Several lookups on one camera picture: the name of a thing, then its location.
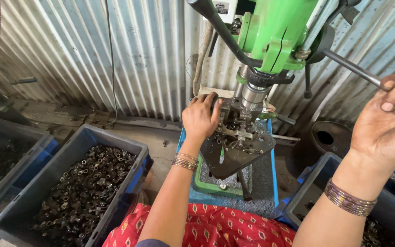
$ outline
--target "hand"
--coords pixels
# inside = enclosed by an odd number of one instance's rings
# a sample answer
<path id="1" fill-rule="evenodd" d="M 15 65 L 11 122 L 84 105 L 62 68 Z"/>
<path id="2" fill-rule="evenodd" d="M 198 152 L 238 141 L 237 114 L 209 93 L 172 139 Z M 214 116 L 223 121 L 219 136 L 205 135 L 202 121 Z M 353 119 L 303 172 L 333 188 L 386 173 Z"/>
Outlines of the hand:
<path id="1" fill-rule="evenodd" d="M 203 94 L 199 98 L 195 97 L 182 112 L 182 124 L 187 132 L 187 138 L 203 143 L 216 130 L 223 103 L 220 98 L 214 105 L 213 114 L 210 114 L 211 103 L 216 95 L 215 92 L 212 92 Z"/>
<path id="2" fill-rule="evenodd" d="M 391 174 L 395 170 L 395 75 L 382 79 L 382 84 L 392 90 L 378 92 L 366 104 L 353 129 L 350 150 Z"/>

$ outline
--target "bangle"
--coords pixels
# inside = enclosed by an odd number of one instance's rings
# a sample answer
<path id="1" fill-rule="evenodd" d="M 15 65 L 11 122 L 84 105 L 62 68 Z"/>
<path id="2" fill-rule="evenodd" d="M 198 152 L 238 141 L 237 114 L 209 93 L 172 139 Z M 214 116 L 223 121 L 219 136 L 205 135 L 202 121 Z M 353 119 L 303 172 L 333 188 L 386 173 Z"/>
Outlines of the bangle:
<path id="1" fill-rule="evenodd" d="M 190 155 L 187 155 L 187 154 L 184 154 L 184 153 L 176 153 L 176 155 L 177 155 L 177 156 L 178 156 L 178 155 L 185 156 L 185 157 L 187 157 L 187 158 L 190 158 L 190 159 L 194 160 L 194 161 L 196 162 L 196 164 L 199 163 L 199 161 L 198 161 L 197 158 L 191 157 Z"/>
<path id="2" fill-rule="evenodd" d="M 356 198 L 342 189 L 338 188 L 330 178 L 324 190 L 327 198 L 338 207 L 345 211 L 358 216 L 368 216 L 376 205 L 377 199 L 374 201 L 366 201 Z"/>
<path id="3" fill-rule="evenodd" d="M 189 169 L 189 170 L 191 170 L 193 172 L 195 172 L 196 169 L 198 168 L 198 165 L 196 163 L 193 163 L 193 162 L 188 161 L 188 160 L 183 160 L 183 159 L 180 159 L 180 158 L 177 158 L 177 157 L 175 159 L 173 159 L 172 165 L 177 165 L 177 166 L 180 166 L 180 167 L 183 167 L 183 168 L 187 168 L 187 169 Z"/>

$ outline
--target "red dress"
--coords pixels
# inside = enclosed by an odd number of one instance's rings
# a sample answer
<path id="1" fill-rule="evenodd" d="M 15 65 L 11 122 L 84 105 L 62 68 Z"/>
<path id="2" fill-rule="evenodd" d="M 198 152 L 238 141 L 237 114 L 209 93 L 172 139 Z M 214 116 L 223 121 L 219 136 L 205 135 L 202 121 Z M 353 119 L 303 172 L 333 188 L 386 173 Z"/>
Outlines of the red dress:
<path id="1" fill-rule="evenodd" d="M 138 204 L 103 247 L 135 246 L 151 206 Z M 184 247 L 289 247 L 295 232 L 282 223 L 227 207 L 189 204 Z"/>

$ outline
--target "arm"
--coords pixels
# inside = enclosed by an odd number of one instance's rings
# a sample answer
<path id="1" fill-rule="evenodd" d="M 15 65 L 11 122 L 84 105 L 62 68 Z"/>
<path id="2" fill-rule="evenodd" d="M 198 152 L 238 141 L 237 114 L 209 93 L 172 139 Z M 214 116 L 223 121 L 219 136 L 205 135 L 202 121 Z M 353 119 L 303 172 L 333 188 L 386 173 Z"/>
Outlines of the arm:
<path id="1" fill-rule="evenodd" d="M 348 194 L 375 200 L 395 170 L 395 75 L 382 80 L 389 93 L 378 92 L 354 126 L 350 151 L 332 181 Z M 294 247 L 361 245 L 365 217 L 333 204 L 324 194 L 305 217 Z"/>
<path id="2" fill-rule="evenodd" d="M 180 153 L 197 157 L 204 140 L 213 134 L 219 123 L 222 106 L 222 100 L 219 99 L 214 106 L 213 115 L 210 115 L 211 102 L 215 96 L 216 93 L 211 93 L 201 95 L 199 99 L 194 98 L 183 111 L 183 126 L 187 137 Z M 172 166 L 153 203 L 138 242 L 157 239 L 171 247 L 182 246 L 192 175 L 189 169 Z"/>

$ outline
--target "machine label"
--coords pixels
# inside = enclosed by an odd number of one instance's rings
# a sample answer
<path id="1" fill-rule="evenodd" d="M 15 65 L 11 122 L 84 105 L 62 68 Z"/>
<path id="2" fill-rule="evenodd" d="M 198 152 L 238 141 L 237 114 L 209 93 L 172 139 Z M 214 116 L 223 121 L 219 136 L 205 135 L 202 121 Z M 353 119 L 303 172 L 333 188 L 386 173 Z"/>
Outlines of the machine label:
<path id="1" fill-rule="evenodd" d="M 217 9 L 217 13 L 228 14 L 228 9 L 230 8 L 229 3 L 213 1 L 213 4 L 214 4 L 214 7 Z"/>

